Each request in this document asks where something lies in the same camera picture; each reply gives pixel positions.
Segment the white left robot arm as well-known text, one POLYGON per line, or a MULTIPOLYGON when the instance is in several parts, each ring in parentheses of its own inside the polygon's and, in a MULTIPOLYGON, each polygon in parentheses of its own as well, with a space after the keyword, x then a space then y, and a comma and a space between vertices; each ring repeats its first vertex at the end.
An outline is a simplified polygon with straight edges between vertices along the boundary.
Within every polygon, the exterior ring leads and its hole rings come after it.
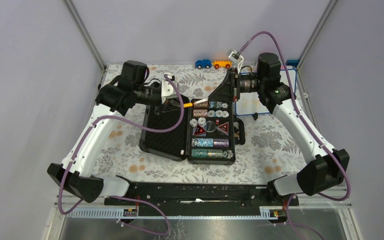
POLYGON ((157 87, 146 84, 149 76, 150 69, 145 63, 128 60, 122 65, 121 73, 99 89, 81 136, 61 163, 52 163, 47 169, 48 175, 59 186, 60 202, 64 191, 86 203, 109 196, 115 196, 124 206, 134 202, 135 192, 126 180, 94 176, 93 168, 107 138, 120 122, 158 134, 171 132, 181 124, 185 109, 175 75, 165 72, 157 87), (180 116, 168 128, 151 128, 125 118, 127 111, 136 104, 160 106, 169 99, 179 101, 180 116))

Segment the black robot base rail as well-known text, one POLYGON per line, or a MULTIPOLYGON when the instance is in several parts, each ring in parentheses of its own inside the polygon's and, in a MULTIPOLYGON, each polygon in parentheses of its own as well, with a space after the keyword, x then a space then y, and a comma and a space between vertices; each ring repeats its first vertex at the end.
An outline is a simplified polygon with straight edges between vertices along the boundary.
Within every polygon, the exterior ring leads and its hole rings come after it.
POLYGON ((106 206, 132 206, 140 217, 255 217, 263 207, 282 209, 289 196, 275 196, 265 185, 131 182, 125 199, 106 206))

